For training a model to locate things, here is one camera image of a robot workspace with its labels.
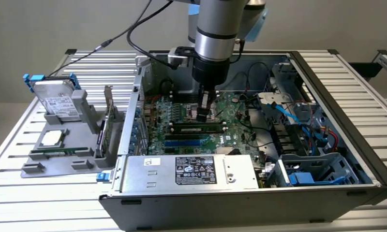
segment gray wall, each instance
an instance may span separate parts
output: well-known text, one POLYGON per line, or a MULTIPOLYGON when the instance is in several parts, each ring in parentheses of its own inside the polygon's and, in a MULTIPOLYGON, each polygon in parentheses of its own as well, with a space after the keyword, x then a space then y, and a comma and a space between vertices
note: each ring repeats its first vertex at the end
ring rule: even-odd
MULTIPOLYGON (((0 0, 0 102, 27 102, 23 73, 47 73, 66 48, 93 49, 134 20, 145 0, 0 0)), ((154 0, 152 12, 164 0, 154 0)), ((369 61, 387 49, 387 0, 268 0, 269 16, 246 49, 328 49, 369 61)), ((170 7, 134 31, 145 49, 185 45, 186 5, 170 7)), ((129 50, 118 39, 110 50, 129 50)), ((387 75, 373 81, 387 97, 387 75)))

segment green circuit board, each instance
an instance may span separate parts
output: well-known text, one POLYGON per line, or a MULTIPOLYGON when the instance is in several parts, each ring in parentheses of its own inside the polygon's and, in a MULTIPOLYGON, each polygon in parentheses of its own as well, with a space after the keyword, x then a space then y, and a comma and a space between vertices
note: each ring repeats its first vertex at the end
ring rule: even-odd
POLYGON ((172 146, 166 142, 181 142, 181 140, 166 140, 169 131, 169 122, 197 123, 196 103, 173 103, 166 96, 162 96, 145 102, 145 118, 148 121, 149 150, 148 155, 185 155, 185 154, 220 154, 221 149, 237 149, 240 154, 248 154, 256 157, 257 148, 249 147, 241 141, 241 134, 249 136, 249 129, 241 126, 234 118, 234 113, 240 103, 233 103, 232 99, 238 99, 238 95, 224 92, 217 97, 210 107, 206 122, 221 123, 225 121, 228 128, 220 134, 198 134, 200 139, 194 139, 194 145, 172 146))

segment warning label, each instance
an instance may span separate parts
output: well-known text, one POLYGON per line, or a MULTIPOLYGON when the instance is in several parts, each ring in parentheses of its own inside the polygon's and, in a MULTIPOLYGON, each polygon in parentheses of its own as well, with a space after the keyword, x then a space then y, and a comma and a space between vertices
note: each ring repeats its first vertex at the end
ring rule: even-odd
POLYGON ((78 116, 76 107, 69 97, 45 98, 46 107, 53 111, 57 117, 78 116))
POLYGON ((214 162, 212 156, 176 157, 174 182, 177 185, 216 184, 214 162))

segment robotic arm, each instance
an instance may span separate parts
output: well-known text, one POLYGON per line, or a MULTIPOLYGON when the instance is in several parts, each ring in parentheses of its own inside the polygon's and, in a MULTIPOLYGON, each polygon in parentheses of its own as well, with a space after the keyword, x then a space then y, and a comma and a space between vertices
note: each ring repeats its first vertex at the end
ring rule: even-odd
POLYGON ((216 98, 214 86, 226 80, 234 43, 244 39, 245 32, 252 29, 265 2, 264 0, 200 2, 181 0, 181 2, 200 3, 194 49, 190 47, 172 49, 168 60, 169 63, 180 65, 182 59, 193 59, 192 78, 200 84, 196 120, 204 122, 216 98))

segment motherboard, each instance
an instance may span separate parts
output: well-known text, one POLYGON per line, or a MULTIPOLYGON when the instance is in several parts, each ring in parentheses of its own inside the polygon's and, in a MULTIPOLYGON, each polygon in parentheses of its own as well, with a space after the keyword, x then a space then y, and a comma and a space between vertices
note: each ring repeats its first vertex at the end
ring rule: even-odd
POLYGON ((240 94, 222 92, 210 106, 206 123, 196 121, 197 103, 180 103, 169 96, 145 100, 148 155, 249 154, 258 151, 249 129, 237 121, 240 94))

